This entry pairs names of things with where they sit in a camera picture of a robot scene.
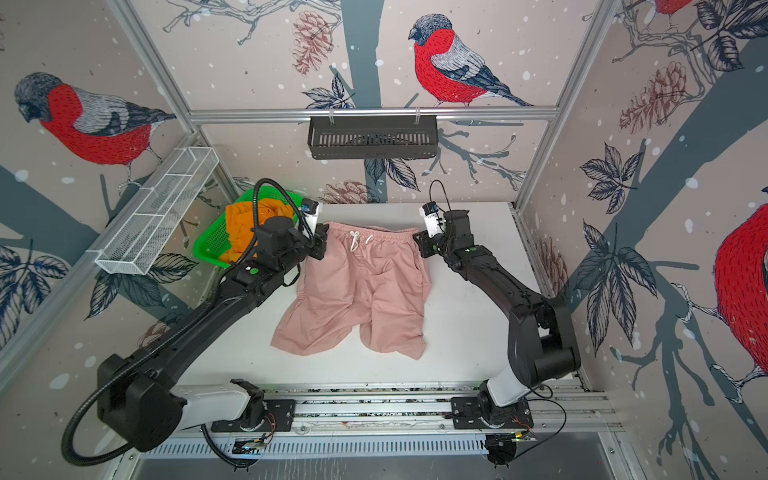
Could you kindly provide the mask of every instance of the white wire basket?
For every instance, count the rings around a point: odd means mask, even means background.
[[[96,264],[107,273],[146,275],[181,222],[192,201],[219,164],[210,147],[178,150],[168,172],[99,253]]]

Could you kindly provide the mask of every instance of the green plastic basket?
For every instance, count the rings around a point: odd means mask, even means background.
[[[288,195],[296,203],[296,206],[301,208],[301,201],[303,200],[301,195],[292,194],[290,192],[288,192]],[[235,203],[249,202],[252,198],[253,188],[244,193]],[[276,188],[267,185],[262,186],[259,190],[259,200],[264,198],[273,198],[286,203],[283,195]],[[293,221],[298,221],[298,217],[296,217],[295,214],[293,215]],[[230,248],[232,248],[232,243],[230,243],[230,235],[227,233],[227,214],[221,214],[221,216],[218,217],[194,243],[192,253],[204,262],[226,268],[229,264],[219,260],[219,257]]]

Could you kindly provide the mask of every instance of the orange cloth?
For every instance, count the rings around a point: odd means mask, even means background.
[[[259,200],[259,225],[264,225],[268,218],[293,217],[293,208],[280,200],[263,198]],[[230,236],[232,248],[222,253],[219,260],[226,263],[237,262],[243,254],[251,237],[253,237],[253,204],[240,202],[227,206],[227,233]]]

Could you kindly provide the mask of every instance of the drawstring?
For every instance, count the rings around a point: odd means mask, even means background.
[[[349,251],[354,252],[355,250],[357,250],[357,247],[360,246],[360,242],[359,242],[360,232],[356,230],[351,230],[349,234],[352,235],[352,245],[349,247]],[[371,241],[372,238],[373,238],[373,235],[368,235],[368,238],[366,239],[366,245],[368,245],[368,242]]]
[[[349,234],[352,235],[352,246],[349,248],[349,251],[354,252],[359,246],[358,239],[360,238],[360,232],[351,230]]]

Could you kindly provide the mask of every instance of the white tabletop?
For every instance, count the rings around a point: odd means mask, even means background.
[[[452,204],[469,210],[475,243],[484,245],[509,273],[539,291],[508,205],[502,202]],[[323,205],[319,221],[390,230],[424,228],[418,204]],[[280,288],[258,309],[220,336],[181,377],[180,385],[243,378],[256,385],[426,386],[477,382],[507,362],[508,321],[476,286],[452,272],[435,255],[427,259],[432,291],[425,305],[426,351],[419,360],[377,353],[362,345],[357,327],[334,349],[296,356],[272,346],[272,334],[296,298],[296,287]]]

